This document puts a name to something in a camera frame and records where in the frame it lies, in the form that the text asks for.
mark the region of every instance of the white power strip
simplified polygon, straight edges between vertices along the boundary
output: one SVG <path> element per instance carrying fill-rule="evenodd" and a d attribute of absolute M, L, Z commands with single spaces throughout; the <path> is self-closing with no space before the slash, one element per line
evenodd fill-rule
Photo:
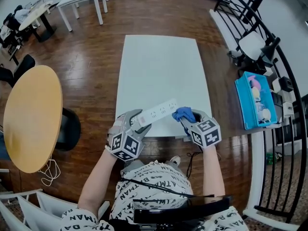
<path fill-rule="evenodd" d="M 170 99 L 169 101 L 162 103 L 154 108 L 141 112 L 137 115 L 137 119 L 141 127 L 145 127 L 149 124 L 152 124 L 155 121 L 158 121 L 167 115 L 172 114 L 178 108 L 178 103 L 175 98 Z"/>

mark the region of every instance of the shoe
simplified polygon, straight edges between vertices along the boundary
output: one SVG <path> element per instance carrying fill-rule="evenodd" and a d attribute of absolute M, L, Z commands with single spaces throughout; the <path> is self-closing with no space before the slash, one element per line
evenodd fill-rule
<path fill-rule="evenodd" d="M 173 158 L 170 159 L 170 162 L 179 166 L 180 163 L 181 163 L 181 157 L 180 156 L 174 156 Z"/>

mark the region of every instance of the black speaker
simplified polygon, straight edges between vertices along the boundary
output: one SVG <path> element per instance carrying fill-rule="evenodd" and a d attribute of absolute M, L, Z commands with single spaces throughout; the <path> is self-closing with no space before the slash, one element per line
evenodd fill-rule
<path fill-rule="evenodd" d="M 285 76 L 279 79 L 279 84 L 281 90 L 291 92 L 294 89 L 291 80 Z"/>
<path fill-rule="evenodd" d="M 258 8 L 259 8 L 259 6 L 260 6 L 260 4 L 261 4 L 262 1 L 263 1 L 263 0 L 254 0 L 254 1 L 252 2 L 252 4 L 251 4 L 250 8 L 251 8 L 254 12 L 256 12 L 256 11 L 258 10 Z M 248 12 L 246 13 L 245 16 L 246 16 L 246 17 L 244 17 L 244 18 L 242 19 L 242 21 L 243 21 L 245 24 L 248 24 L 249 21 L 250 21 L 251 18 L 252 18 L 252 13 L 248 11 Z"/>

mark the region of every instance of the blue cloth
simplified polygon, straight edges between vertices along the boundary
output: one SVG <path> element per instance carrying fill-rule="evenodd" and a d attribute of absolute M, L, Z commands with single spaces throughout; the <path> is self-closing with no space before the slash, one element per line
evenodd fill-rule
<path fill-rule="evenodd" d="M 172 117 L 176 121 L 180 121 L 182 117 L 185 117 L 189 122 L 196 123 L 196 119 L 192 113 L 192 109 L 190 107 L 181 107 L 176 110 L 176 112 L 172 113 Z"/>

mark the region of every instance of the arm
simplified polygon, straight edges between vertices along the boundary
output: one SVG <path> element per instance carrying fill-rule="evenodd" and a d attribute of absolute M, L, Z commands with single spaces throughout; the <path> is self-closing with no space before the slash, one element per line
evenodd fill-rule
<path fill-rule="evenodd" d="M 83 186 L 78 201 L 78 208 L 88 210 L 98 216 L 98 210 L 103 202 L 116 157 L 104 150 L 89 178 Z"/>
<path fill-rule="evenodd" d="M 203 165 L 203 195 L 225 195 L 225 185 L 214 145 L 203 150 Z"/>

